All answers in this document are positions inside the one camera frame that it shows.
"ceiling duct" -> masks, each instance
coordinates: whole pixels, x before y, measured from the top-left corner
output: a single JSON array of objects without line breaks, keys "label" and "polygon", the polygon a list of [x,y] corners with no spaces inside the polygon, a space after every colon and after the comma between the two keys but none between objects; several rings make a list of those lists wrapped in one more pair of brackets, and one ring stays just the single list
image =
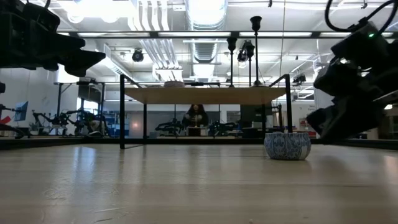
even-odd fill
[{"label": "ceiling duct", "polygon": [[[227,0],[185,0],[188,28],[195,31],[223,30],[226,20]],[[218,50],[216,43],[192,43],[193,58],[198,63],[211,63]],[[214,65],[194,65],[193,72],[196,76],[211,76]]]}]

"ceramic bowl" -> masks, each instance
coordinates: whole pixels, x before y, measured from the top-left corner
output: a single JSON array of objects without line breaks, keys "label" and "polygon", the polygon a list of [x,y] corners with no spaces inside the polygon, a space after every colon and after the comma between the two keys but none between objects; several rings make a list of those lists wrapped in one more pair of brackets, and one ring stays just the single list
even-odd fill
[{"label": "ceramic bowl", "polygon": [[264,140],[271,159],[304,160],[311,151],[308,133],[270,133]]}]

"ceiling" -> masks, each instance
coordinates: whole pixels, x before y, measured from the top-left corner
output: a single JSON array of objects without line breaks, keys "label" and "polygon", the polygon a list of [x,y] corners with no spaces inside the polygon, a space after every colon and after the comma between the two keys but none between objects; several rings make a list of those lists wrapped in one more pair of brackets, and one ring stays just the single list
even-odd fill
[{"label": "ceiling", "polygon": [[[134,0],[109,0],[108,8],[101,15],[110,13],[119,15],[120,18],[114,23],[104,22],[99,17],[85,17],[81,22],[74,24],[68,20],[67,7],[73,4],[71,0],[52,1],[50,9],[62,18],[62,24],[58,28],[59,32],[108,32],[108,31],[131,31],[127,24],[127,17],[130,13],[133,15],[134,8],[131,1]],[[204,4],[211,4],[209,0],[203,0]],[[331,10],[331,20],[338,27],[348,27],[351,24],[370,14],[375,7],[384,1],[368,1],[366,9],[360,9],[363,0],[342,0],[333,3],[338,10]],[[36,4],[43,4],[43,1],[37,0]],[[168,4],[168,23],[170,30],[188,30],[184,0],[170,0]],[[256,0],[229,0],[226,10],[226,20],[224,30],[228,31],[251,31],[250,18],[252,16],[261,16],[260,31],[330,31],[324,23],[325,0],[288,0],[273,1],[272,7],[267,7],[268,1]],[[390,13],[390,8],[383,9],[373,17],[373,22],[378,27],[382,26]],[[149,24],[151,24],[151,14],[149,13]],[[397,31],[396,26],[391,26],[388,31]],[[240,47],[244,40],[238,39],[237,47]],[[143,48],[139,39],[91,39],[98,50],[106,44],[112,50],[111,58],[116,61],[124,71],[131,74],[138,81],[146,80],[143,77],[149,77],[152,80],[152,60],[144,52],[142,62],[133,62],[132,53],[136,48]],[[184,39],[173,39],[173,47],[182,67],[182,77],[189,78],[193,76],[193,59],[190,44],[184,44]],[[290,73],[292,77],[298,74],[305,74],[307,82],[312,82],[314,77],[313,60],[327,63],[333,56],[330,47],[336,44],[338,39],[260,39],[258,42],[259,51],[259,74],[260,79],[265,82],[272,82],[280,75]],[[213,72],[214,80],[225,82],[230,72],[230,56],[228,55],[228,45],[219,44],[215,69]],[[239,63],[234,55],[233,76],[237,82],[248,82],[249,66]],[[115,80],[115,73],[102,63],[95,65],[92,71],[96,78],[101,80]],[[252,76],[255,77],[255,68],[252,70]]]}]

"red object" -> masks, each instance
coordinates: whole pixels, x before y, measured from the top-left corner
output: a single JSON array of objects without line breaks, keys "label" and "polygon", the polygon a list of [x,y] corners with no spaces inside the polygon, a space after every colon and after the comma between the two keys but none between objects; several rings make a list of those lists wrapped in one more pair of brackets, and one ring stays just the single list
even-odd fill
[{"label": "red object", "polygon": [[11,121],[10,116],[6,116],[4,119],[0,120],[0,124],[7,124]]}]

